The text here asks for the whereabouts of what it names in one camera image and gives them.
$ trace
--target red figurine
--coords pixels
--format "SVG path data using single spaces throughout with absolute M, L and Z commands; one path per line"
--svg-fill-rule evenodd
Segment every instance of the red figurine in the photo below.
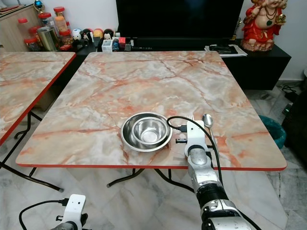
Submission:
M 273 48 L 273 35 L 285 24 L 282 9 L 288 0 L 251 0 L 254 6 L 246 11 L 242 46 L 250 51 L 268 51 Z

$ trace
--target electrical cable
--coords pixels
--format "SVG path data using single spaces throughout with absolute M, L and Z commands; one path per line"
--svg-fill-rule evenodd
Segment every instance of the electrical cable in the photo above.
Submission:
M 243 212 L 241 212 L 239 209 L 238 211 L 241 213 L 241 215 L 243 216 L 244 219 L 246 219 L 256 230 L 261 230 L 261 228 L 254 222 L 252 221 L 250 218 L 248 218 L 248 216 L 246 216 Z
M 216 146 L 214 145 L 213 143 L 213 140 L 212 138 L 210 137 L 209 133 L 203 128 L 200 126 L 200 124 L 198 124 L 197 122 L 195 122 L 194 120 L 191 120 L 187 117 L 184 117 L 184 116 L 171 116 L 167 119 L 166 123 L 168 124 L 168 126 L 170 126 L 171 128 L 174 128 L 174 129 L 177 129 L 177 130 L 180 130 L 180 127 L 176 127 L 176 126 L 173 126 L 169 123 L 170 120 L 172 119 L 176 119 L 176 118 L 179 118 L 179 119 L 184 119 L 184 120 L 187 120 L 187 121 L 190 121 L 192 122 L 193 124 L 195 124 L 196 126 L 198 126 L 206 135 L 207 137 L 209 138 L 211 144 L 212 144 L 212 147 L 213 147 L 213 150 L 214 150 L 214 153 L 215 153 L 215 157 L 216 157 L 216 163 L 217 163 L 217 169 L 218 169 L 218 172 L 219 172 L 219 178 L 220 178 L 220 181 L 221 183 L 223 184 L 223 181 L 222 181 L 222 172 L 221 172 L 221 166 L 220 166 L 220 161 L 219 161 L 219 158 L 218 158 L 218 155 L 217 155 L 217 150 L 216 150 Z M 246 219 L 256 230 L 261 230 L 261 228 L 254 222 L 252 221 L 248 216 L 246 216 L 243 212 L 241 212 L 240 210 L 238 210 L 240 212 L 240 214 L 242 215 L 242 217 L 244 219 Z
M 297 88 L 297 87 L 300 87 L 300 86 L 299 85 L 294 85 L 294 86 L 284 85 L 281 89 L 283 92 L 288 92 L 288 91 L 296 92 L 296 90 L 292 88 Z
M 221 184 L 223 185 L 223 179 L 222 179 L 222 171 L 221 171 L 221 165 L 220 165 L 220 160 L 219 160 L 219 157 L 218 157 L 218 153 L 217 153 L 217 150 L 216 150 L 216 146 L 214 145 L 214 142 L 212 140 L 212 138 L 210 137 L 209 133 L 203 128 L 201 127 L 200 124 L 198 124 L 197 122 L 193 121 L 192 119 L 189 119 L 187 117 L 184 117 L 184 116 L 171 116 L 167 119 L 166 123 L 168 124 L 168 126 L 170 126 L 171 128 L 174 128 L 174 129 L 177 129 L 179 130 L 179 127 L 175 127 L 173 125 L 171 125 L 169 123 L 170 120 L 172 119 L 176 119 L 176 118 L 179 118 L 179 119 L 184 119 L 184 120 L 187 120 L 187 121 L 190 121 L 192 122 L 193 124 L 195 124 L 196 126 L 198 126 L 206 135 L 207 137 L 209 138 L 211 144 L 212 144 L 212 147 L 213 147 L 213 150 L 214 150 L 214 153 L 215 153 L 215 158 L 216 158 L 216 164 L 217 164 L 217 170 L 218 170 L 218 173 L 219 173 L 219 178 L 220 178 L 220 182 Z
M 27 228 L 26 228 L 25 225 L 24 225 L 23 218 L 22 218 L 22 215 L 23 215 L 23 213 L 24 213 L 26 210 L 29 210 L 29 209 L 31 209 L 31 208 L 33 208 L 33 207 L 36 207 L 36 206 L 42 205 L 42 204 L 46 204 L 46 203 L 60 203 L 60 204 L 63 205 L 63 201 L 64 201 L 64 200 L 47 200 L 47 201 L 39 202 L 39 203 L 37 203 L 37 204 L 35 204 L 35 205 L 31 205 L 31 206 L 29 206 L 29 207 L 26 207 L 26 208 L 25 208 L 24 210 L 22 210 L 22 211 L 20 212 L 20 214 L 19 214 L 19 223 L 20 223 L 21 227 L 23 228 L 23 230 L 27 230 Z

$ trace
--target bottle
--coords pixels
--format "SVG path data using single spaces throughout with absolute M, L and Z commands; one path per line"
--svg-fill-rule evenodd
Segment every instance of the bottle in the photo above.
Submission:
M 40 13 L 38 17 L 42 20 L 42 25 L 43 26 L 51 26 L 54 28 L 57 36 L 59 36 L 58 29 L 56 27 L 56 24 L 53 20 L 53 17 L 51 17 L 51 13 L 45 12 L 45 13 Z
M 62 41 L 63 45 L 72 45 L 73 38 L 72 38 L 70 30 L 63 31 L 63 32 L 60 31 L 59 34 L 61 35 L 61 41 Z
M 63 16 L 64 17 L 64 10 L 65 10 L 64 7 L 58 6 L 58 7 L 53 8 L 53 10 L 54 10 L 54 13 L 56 14 L 56 16 Z
M 23 36 L 23 39 L 31 39 L 33 36 L 30 35 L 29 29 L 31 27 L 30 23 L 26 18 L 19 18 L 18 19 L 18 29 Z
M 38 40 L 36 37 L 30 38 L 30 39 L 25 39 L 24 43 L 27 45 L 28 49 L 30 51 L 41 51 L 40 46 L 38 45 Z
M 29 33 L 32 37 L 36 37 L 37 38 L 37 43 L 40 47 L 43 47 L 42 42 L 40 41 L 40 38 L 37 34 L 37 30 L 40 28 L 41 26 L 33 26 L 29 29 Z
M 64 31 L 68 30 L 67 25 L 66 25 L 66 21 L 65 21 L 63 16 L 57 16 L 57 17 L 55 17 L 55 20 L 56 20 L 56 25 L 57 25 L 59 32 L 64 32 Z
M 67 29 L 69 29 L 71 31 L 71 25 L 68 21 L 66 21 L 66 25 L 67 25 Z

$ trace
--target table leg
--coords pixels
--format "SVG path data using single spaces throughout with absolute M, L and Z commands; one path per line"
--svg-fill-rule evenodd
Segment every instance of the table leg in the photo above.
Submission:
M 134 177 L 140 175 L 140 173 L 143 172 L 144 170 L 145 170 L 145 169 L 139 169 L 137 172 L 135 172 L 135 169 L 133 169 L 133 170 L 132 170 L 132 175 L 130 175 L 130 176 L 125 176 L 125 177 L 123 177 L 123 178 L 119 178 L 119 179 L 117 179 L 117 180 L 114 180 L 114 181 L 112 181 L 111 183 L 108 183 L 106 186 L 109 188 L 109 187 L 111 187 L 111 186 L 113 186 L 113 185 L 115 185 L 115 184 L 117 184 L 117 183 L 119 183 L 119 182 L 122 182 L 122 181 L 126 181 L 126 180 L 129 180 L 129 179 L 132 179 L 132 178 L 134 178 Z
M 24 178 L 24 179 L 26 179 L 26 180 L 28 180 L 28 181 L 32 181 L 32 182 L 34 182 L 34 183 L 38 183 L 38 184 L 47 186 L 47 187 L 52 188 L 52 189 L 54 189 L 54 190 L 57 190 L 57 191 L 59 191 L 59 192 L 61 192 L 61 193 L 64 191 L 64 189 L 59 188 L 59 187 L 57 187 L 57 186 L 55 186 L 55 185 L 53 185 L 53 184 L 50 184 L 50 183 L 48 183 L 48 182 L 45 182 L 45 181 L 41 181 L 41 180 L 32 178 L 31 176 L 28 176 L 28 175 L 25 175 L 25 174 L 23 174 L 23 173 L 21 173 L 21 172 L 15 170 L 15 169 L 11 168 L 10 166 L 7 166 L 6 164 L 2 163 L 1 161 L 0 161 L 0 166 L 1 166 L 2 168 L 6 169 L 6 170 L 8 170 L 8 171 L 10 171 L 10 172 L 12 172 L 13 174 L 16 174 L 17 176 L 20 176 L 20 177 L 22 177 L 22 178 Z
M 34 183 L 38 183 L 38 184 L 47 186 L 47 187 L 52 188 L 52 189 L 55 189 L 55 190 L 57 190 L 57 191 L 59 191 L 59 192 L 63 192 L 64 189 L 62 189 L 62 188 L 59 188 L 59 187 L 57 187 L 57 186 L 55 186 L 55 185 L 53 185 L 53 184 L 50 184 L 50 183 L 48 183 L 48 182 L 45 182 L 45 181 L 41 181 L 41 180 L 32 178 L 32 175 L 34 174 L 36 168 L 33 168 L 33 169 L 31 170 L 31 172 L 30 172 L 29 175 L 25 175 L 25 174 L 23 174 L 23 173 L 21 173 L 21 172 L 15 170 L 15 169 L 13 169 L 13 168 L 11 168 L 10 166 L 8 166 L 8 165 L 5 164 L 5 162 L 8 160 L 8 158 L 12 155 L 12 153 L 14 152 L 14 150 L 17 148 L 17 146 L 18 146 L 18 145 L 20 144 L 20 142 L 23 140 L 23 138 L 25 137 L 25 135 L 27 134 L 27 132 L 30 130 L 30 128 L 31 128 L 31 116 L 35 117 L 35 118 L 36 118 L 37 120 L 39 120 L 39 121 L 42 120 L 39 116 L 37 116 L 37 115 L 34 114 L 33 112 L 30 111 L 30 112 L 28 113 L 28 115 L 27 115 L 27 129 L 24 130 L 24 131 L 21 131 L 21 132 L 17 133 L 17 134 L 14 136 L 14 138 L 15 138 L 15 137 L 17 138 L 20 134 L 22 134 L 22 136 L 18 139 L 18 141 L 17 141 L 16 144 L 13 146 L 13 148 L 11 149 L 11 151 L 7 154 L 7 156 L 4 158 L 4 160 L 3 160 L 3 161 L 0 161 L 0 169 L 1 169 L 1 168 L 4 168 L 4 169 L 6 169 L 6 170 L 12 172 L 13 174 L 16 174 L 17 176 L 20 176 L 20 177 L 22 177 L 22 178 L 24 178 L 24 179 L 26 179 L 26 180 L 29 180 L 29 181 L 32 181 L 32 182 L 34 182 Z
M 176 185 L 178 187 L 181 187 L 181 188 L 185 188 L 187 190 L 189 190 L 190 192 L 194 193 L 194 189 L 192 189 L 191 187 L 185 185 L 185 184 L 182 184 L 182 183 L 179 183 L 179 182 L 176 182 L 176 181 L 172 181 L 172 172 L 171 172 L 171 169 L 168 169 L 168 177 L 167 178 L 159 169 L 154 169 L 158 174 L 159 176 L 162 177 L 163 180 L 165 180 L 166 182 L 169 182 L 170 184 L 173 184 L 173 185 Z
M 32 111 L 28 112 L 28 118 L 27 118 L 27 129 L 24 131 L 20 131 L 15 134 L 14 139 L 17 139 L 19 135 L 27 133 L 31 128 L 31 116 L 35 117 L 37 120 L 42 121 L 42 118 L 40 118 L 38 115 L 33 113 Z
M 117 180 L 114 180 L 112 181 L 111 183 L 108 183 L 106 186 L 109 188 L 119 182 L 122 182 L 122 181 L 126 181 L 126 180 L 129 180 L 129 179 L 132 179 L 138 175 L 140 175 L 141 172 L 143 172 L 145 169 L 139 169 L 137 172 L 135 172 L 135 169 L 132 169 L 132 175 L 130 176 L 125 176 L 123 178 L 119 178 Z M 159 169 L 154 169 L 161 177 L 162 179 L 164 179 L 166 182 L 169 182 L 170 184 L 173 184 L 173 185 L 176 185 L 178 187 L 181 187 L 181 188 L 185 188 L 189 191 L 191 191 L 192 193 L 194 193 L 194 189 L 192 189 L 191 187 L 185 185 L 185 184 L 182 184 L 182 183 L 179 183 L 179 182 L 176 182 L 176 181 L 173 181 L 172 180 L 172 171 L 171 169 L 168 169 L 168 178 L 159 170 Z

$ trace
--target marble tabletop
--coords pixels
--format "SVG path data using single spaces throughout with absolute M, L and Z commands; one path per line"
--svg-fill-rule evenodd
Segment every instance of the marble tabletop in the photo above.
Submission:
M 282 170 L 286 161 L 216 52 L 91 53 L 16 159 L 26 167 L 186 169 L 176 131 L 162 150 L 133 151 L 120 127 L 138 112 L 204 113 L 224 170 Z M 183 121 L 174 120 L 174 124 Z
M 74 57 L 65 52 L 0 54 L 0 145 Z

